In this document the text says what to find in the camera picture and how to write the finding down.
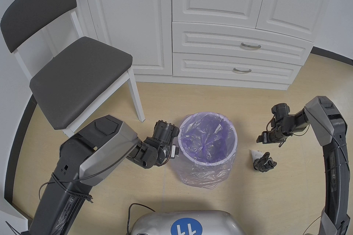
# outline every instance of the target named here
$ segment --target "chair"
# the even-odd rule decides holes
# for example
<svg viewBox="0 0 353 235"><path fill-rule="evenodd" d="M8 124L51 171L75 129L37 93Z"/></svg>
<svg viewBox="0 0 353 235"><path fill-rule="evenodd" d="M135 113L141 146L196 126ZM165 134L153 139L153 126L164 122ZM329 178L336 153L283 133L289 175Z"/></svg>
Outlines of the chair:
<svg viewBox="0 0 353 235"><path fill-rule="evenodd" d="M128 82L140 121L144 121L132 56L83 36L77 19L76 0L15 0L6 10L0 28L30 80L29 87L52 127L71 137L78 127L121 85ZM79 39L66 47L31 76L17 48L62 14L71 13Z"/></svg>

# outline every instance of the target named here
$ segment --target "cabinet base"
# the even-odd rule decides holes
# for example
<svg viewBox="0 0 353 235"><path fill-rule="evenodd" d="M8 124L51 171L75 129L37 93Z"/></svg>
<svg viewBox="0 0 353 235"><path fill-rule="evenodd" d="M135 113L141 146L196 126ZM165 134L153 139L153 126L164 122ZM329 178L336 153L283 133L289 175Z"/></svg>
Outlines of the cabinet base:
<svg viewBox="0 0 353 235"><path fill-rule="evenodd" d="M178 84L199 84L199 85L215 85L215 86L232 86L232 87L248 87L287 90L289 84L262 82L262 81L245 81L234 79L212 79L204 77L182 77L172 75L152 75L152 74L135 74L138 82L158 82L158 83L178 83Z"/></svg>

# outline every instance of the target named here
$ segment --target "blue circle logo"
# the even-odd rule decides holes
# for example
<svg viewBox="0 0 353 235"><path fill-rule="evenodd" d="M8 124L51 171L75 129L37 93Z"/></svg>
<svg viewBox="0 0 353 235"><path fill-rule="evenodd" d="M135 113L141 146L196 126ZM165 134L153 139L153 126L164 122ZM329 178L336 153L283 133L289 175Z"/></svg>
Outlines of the blue circle logo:
<svg viewBox="0 0 353 235"><path fill-rule="evenodd" d="M201 235L202 225L193 218L184 217L173 223L170 233L171 235Z"/></svg>

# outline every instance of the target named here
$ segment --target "drawer handle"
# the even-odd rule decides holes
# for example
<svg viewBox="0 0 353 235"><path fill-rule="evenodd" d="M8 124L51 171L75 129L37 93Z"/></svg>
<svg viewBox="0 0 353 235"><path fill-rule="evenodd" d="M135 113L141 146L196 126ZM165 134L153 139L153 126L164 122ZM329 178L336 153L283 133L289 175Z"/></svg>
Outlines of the drawer handle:
<svg viewBox="0 0 353 235"><path fill-rule="evenodd" d="M233 70L234 71L238 71L240 73L251 73L251 69L249 69L249 70L238 70L238 69L234 68Z"/></svg>
<svg viewBox="0 0 353 235"><path fill-rule="evenodd" d="M241 46L249 47L249 48L254 48L254 49L260 49L260 48L261 48L261 45L259 45L259 46L251 46L251 45L246 45L246 44L244 44L243 42L241 43Z"/></svg>

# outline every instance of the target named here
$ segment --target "white chair leg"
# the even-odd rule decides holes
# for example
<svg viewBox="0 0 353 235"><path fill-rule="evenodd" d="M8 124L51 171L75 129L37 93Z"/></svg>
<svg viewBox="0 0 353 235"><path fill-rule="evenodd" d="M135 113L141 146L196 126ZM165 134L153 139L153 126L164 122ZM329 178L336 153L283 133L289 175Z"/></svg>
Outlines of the white chair leg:
<svg viewBox="0 0 353 235"><path fill-rule="evenodd" d="M129 84L129 89L130 89L133 103L135 105L137 116L138 116L138 119L141 122L143 122L145 120L145 115L143 113L141 100L140 100L140 96L138 94L137 85L136 85L136 81L135 81L135 75L133 74L132 67L130 67L130 69L127 70L127 73L129 74L129 79L127 80L127 83Z"/></svg>
<svg viewBox="0 0 353 235"><path fill-rule="evenodd" d="M70 129L70 128L65 128L63 129L63 132L68 136L68 138L70 138L71 136L73 136L75 133Z"/></svg>

